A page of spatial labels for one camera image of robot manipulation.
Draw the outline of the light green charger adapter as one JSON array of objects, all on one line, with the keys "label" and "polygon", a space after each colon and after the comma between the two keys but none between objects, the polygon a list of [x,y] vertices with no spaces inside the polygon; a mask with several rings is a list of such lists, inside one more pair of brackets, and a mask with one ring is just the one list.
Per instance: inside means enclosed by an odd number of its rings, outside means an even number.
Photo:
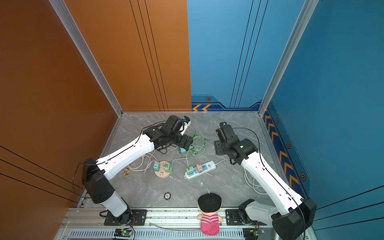
[{"label": "light green charger adapter", "polygon": [[170,163],[165,163],[164,164],[164,171],[166,173],[169,173],[171,171],[172,167],[171,167],[171,164]]}]

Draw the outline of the pink charger adapter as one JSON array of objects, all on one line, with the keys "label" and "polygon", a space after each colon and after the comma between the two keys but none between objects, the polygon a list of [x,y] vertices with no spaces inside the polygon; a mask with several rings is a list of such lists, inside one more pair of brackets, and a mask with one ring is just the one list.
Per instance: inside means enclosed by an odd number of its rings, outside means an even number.
[{"label": "pink charger adapter", "polygon": [[196,168],[197,168],[198,173],[202,173],[203,172],[203,167],[202,167],[202,165],[200,163],[197,163]]}]

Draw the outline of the green charger adapter front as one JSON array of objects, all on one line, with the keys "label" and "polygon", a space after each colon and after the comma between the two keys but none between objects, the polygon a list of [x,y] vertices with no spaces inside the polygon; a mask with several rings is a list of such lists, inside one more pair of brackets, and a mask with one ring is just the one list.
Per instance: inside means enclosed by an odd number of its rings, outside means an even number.
[{"label": "green charger adapter front", "polygon": [[190,166],[190,167],[187,167],[186,168],[186,174],[187,175],[192,175],[194,173],[194,167],[193,166]]}]

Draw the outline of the white blue power strip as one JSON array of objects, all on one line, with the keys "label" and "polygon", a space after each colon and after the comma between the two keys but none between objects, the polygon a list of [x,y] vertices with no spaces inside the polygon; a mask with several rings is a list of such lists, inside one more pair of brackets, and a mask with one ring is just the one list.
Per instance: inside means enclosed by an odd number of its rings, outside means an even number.
[{"label": "white blue power strip", "polygon": [[187,180],[192,180],[199,176],[208,174],[215,169],[216,164],[213,161],[209,161],[205,164],[197,164],[195,167],[191,166],[186,169],[184,178]]}]

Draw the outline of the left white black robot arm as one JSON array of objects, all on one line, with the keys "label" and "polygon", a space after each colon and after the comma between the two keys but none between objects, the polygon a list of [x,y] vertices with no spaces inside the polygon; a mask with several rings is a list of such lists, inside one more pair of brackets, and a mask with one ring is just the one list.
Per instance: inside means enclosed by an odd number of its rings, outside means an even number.
[{"label": "left white black robot arm", "polygon": [[118,225],[131,225],[133,212],[121,198],[110,180],[129,164],[155,150],[162,150],[169,145],[176,145],[188,149],[193,138],[185,135],[191,125],[189,117],[179,118],[171,115],[165,121],[144,127],[140,135],[119,150],[93,160],[83,162],[82,183],[95,204],[102,205]]}]

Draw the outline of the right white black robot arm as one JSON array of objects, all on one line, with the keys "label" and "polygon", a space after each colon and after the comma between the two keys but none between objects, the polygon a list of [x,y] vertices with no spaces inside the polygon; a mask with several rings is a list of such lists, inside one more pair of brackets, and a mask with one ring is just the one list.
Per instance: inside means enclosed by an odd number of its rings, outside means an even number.
[{"label": "right white black robot arm", "polygon": [[240,140],[226,122],[219,124],[216,133],[219,138],[214,142],[216,154],[228,156],[232,165],[238,164],[249,172],[274,203],[268,206],[249,199],[240,205],[240,211],[253,222],[272,226],[283,240],[304,239],[314,221],[315,202],[289,187],[265,161],[259,144]]}]

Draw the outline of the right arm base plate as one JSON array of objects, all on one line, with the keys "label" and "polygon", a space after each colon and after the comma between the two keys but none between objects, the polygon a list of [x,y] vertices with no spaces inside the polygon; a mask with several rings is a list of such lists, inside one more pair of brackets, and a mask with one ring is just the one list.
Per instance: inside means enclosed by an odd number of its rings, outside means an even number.
[{"label": "right arm base plate", "polygon": [[225,221],[228,226],[266,226],[263,222],[252,221],[245,210],[226,209]]}]

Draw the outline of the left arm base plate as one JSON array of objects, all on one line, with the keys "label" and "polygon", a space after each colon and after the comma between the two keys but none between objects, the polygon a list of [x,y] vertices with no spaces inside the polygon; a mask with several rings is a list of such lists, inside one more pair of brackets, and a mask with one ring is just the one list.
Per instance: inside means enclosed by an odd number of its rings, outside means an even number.
[{"label": "left arm base plate", "polygon": [[121,216],[115,217],[110,211],[107,211],[107,214],[104,216],[105,226],[144,226],[147,210],[136,209],[136,210],[127,210]]}]

